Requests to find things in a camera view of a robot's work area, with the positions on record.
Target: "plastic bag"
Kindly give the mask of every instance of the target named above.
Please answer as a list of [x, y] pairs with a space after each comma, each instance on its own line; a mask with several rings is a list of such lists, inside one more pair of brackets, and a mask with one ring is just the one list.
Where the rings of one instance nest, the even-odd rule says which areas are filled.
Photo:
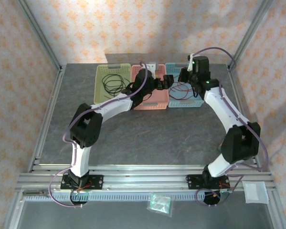
[[151, 212], [171, 217], [172, 204], [173, 200], [170, 196], [151, 193], [147, 209]]
[[246, 203], [269, 204], [269, 197], [265, 182], [243, 181]]

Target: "black mounting plate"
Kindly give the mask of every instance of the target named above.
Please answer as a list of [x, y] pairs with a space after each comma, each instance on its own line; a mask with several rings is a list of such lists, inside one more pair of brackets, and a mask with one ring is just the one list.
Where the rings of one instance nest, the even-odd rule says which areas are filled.
[[209, 181], [208, 185], [204, 184], [204, 179], [200, 174], [193, 174], [186, 176], [187, 184], [189, 189], [200, 189], [200, 188], [208, 188], [208, 189], [221, 189], [221, 188], [228, 188], [230, 186], [230, 181], [227, 176], [221, 177], [213, 177], [212, 180]]
[[[89, 182], [92, 182], [92, 185], [89, 187], [85, 187], [85, 190], [101, 190], [103, 188], [103, 183], [104, 183], [104, 176], [103, 175], [89, 175], [87, 184]], [[74, 182], [72, 182], [71, 178], [68, 175], [63, 175], [62, 182], [60, 189], [78, 189], [74, 185]]]

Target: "gray table surface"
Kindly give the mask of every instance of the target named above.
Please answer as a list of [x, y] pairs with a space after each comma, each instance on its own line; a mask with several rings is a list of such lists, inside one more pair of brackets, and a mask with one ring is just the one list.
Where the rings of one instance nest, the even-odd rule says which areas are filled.
[[175, 201], [172, 217], [147, 210], [147, 202], [92, 202], [82, 209], [53, 202], [26, 201], [19, 229], [272, 229], [265, 204], [245, 204], [235, 192], [214, 208], [195, 201]]
[[[93, 104], [98, 64], [68, 64], [41, 155], [41, 164], [70, 164], [72, 147], [62, 135], [81, 103]], [[210, 65], [236, 105], [224, 64]], [[89, 158], [91, 165], [205, 165], [218, 155], [225, 131], [215, 112], [200, 108], [167, 108], [121, 113], [102, 125]]]

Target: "enclosure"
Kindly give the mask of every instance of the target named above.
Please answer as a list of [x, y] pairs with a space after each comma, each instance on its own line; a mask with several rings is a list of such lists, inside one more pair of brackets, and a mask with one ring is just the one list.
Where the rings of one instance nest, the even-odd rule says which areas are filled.
[[[232, 172], [264, 181], [269, 204], [246, 204], [242, 183], [225, 204], [196, 203], [185, 177], [219, 155], [226, 134], [205, 103], [111, 118], [89, 157], [103, 190], [76, 210], [47, 197], [52, 177], [71, 164], [62, 135], [78, 106], [94, 103], [98, 65], [186, 63], [214, 46], [237, 66], [207, 50], [212, 78], [260, 124], [269, 153], [267, 170]], [[264, 162], [261, 148], [249, 161]], [[53, 193], [68, 200], [60, 183]], [[171, 218], [146, 210], [150, 192], [174, 196]], [[194, 225], [286, 228], [286, 0], [0, 0], [0, 228]]]

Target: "floral wallpaper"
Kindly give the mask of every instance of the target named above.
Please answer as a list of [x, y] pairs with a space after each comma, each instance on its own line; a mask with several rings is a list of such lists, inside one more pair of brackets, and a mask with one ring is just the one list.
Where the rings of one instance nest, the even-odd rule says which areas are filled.
[[[235, 53], [262, 0], [26, 0], [61, 64]], [[209, 51], [212, 63], [227, 63]]]
[[0, 228], [26, 172], [56, 76], [14, 0], [0, 0]]
[[286, 214], [286, 0], [275, 0], [237, 67], [244, 110], [261, 137]]

